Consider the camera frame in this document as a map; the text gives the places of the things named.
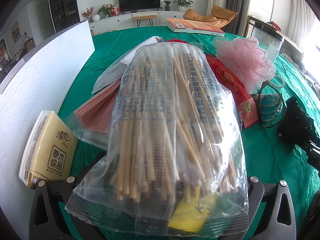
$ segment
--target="book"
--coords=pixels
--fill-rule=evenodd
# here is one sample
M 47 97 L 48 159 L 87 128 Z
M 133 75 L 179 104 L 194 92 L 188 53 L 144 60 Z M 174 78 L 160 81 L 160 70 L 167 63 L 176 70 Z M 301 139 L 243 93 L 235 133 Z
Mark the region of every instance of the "book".
M 41 111 L 27 141 L 19 178 L 31 189 L 41 180 L 65 180 L 78 138 L 54 111 Z
M 167 27 L 174 33 L 199 33 L 224 37 L 224 32 L 210 23 L 167 18 Z

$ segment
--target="white cabinet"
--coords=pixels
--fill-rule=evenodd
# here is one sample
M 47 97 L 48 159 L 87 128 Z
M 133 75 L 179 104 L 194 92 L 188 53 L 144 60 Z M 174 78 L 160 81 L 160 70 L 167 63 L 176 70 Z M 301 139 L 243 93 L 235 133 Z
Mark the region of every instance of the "white cabinet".
M 106 21 L 104 20 L 90 23 L 89 26 L 90 30 L 93 31 L 94 34 L 103 33 L 107 31 Z
M 133 27 L 132 14 L 110 17 L 105 19 L 105 22 L 107 25 L 107 29 L 109 31 L 115 30 L 115 29 Z
M 184 12 L 170 12 L 170 11 L 162 11 L 161 12 L 161 24 L 166 24 L 167 18 L 172 19 L 183 19 Z
M 115 17 L 105 18 L 93 23 L 90 23 L 90 30 L 93 31 L 94 35 L 104 33 L 107 31 L 121 30 L 126 28 L 137 27 L 137 21 L 132 20 L 133 17 L 139 16 L 156 15 L 157 19 L 153 19 L 154 26 L 165 26 L 167 18 L 183 19 L 184 12 L 176 11 L 148 11 L 130 13 L 124 15 L 118 15 Z M 140 26 L 150 26 L 148 19 L 143 19 L 140 22 Z

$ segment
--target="orange armchair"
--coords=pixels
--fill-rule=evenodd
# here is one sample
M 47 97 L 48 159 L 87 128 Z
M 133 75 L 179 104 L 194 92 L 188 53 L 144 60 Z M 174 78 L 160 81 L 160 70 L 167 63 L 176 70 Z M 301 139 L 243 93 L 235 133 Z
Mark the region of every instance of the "orange armchair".
M 214 5 L 212 6 L 210 15 L 202 16 L 201 14 L 198 14 L 196 11 L 188 9 L 183 15 L 183 18 L 185 20 L 207 22 L 220 29 L 226 26 L 229 22 L 231 22 L 236 16 L 236 12 Z

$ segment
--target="painting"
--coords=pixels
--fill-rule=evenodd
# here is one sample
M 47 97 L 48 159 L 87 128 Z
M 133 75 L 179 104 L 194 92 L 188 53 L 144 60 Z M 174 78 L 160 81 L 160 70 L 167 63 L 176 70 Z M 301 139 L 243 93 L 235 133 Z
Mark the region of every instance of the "painting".
M 14 25 L 11 27 L 11 34 L 12 34 L 12 38 L 13 38 L 14 43 L 16 43 L 18 41 L 18 39 L 21 38 L 21 33 L 20 33 L 18 21 L 16 21 L 14 23 Z

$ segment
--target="white bag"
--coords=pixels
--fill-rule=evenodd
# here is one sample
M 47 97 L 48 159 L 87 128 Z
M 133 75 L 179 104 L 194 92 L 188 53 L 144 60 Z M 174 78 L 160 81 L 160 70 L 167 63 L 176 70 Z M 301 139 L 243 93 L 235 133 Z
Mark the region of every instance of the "white bag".
M 139 49 L 143 45 L 149 45 L 158 42 L 163 42 L 163 38 L 159 36 L 152 36 L 146 39 L 144 42 L 140 43 L 139 45 L 135 46 L 133 49 L 129 50 L 125 54 L 123 54 L 98 77 L 97 81 L 93 86 L 91 94 L 98 92 L 104 87 L 110 85 L 112 82 L 121 78 L 124 71 L 127 69 L 127 66 L 131 62 L 134 54 L 136 53 L 137 49 Z

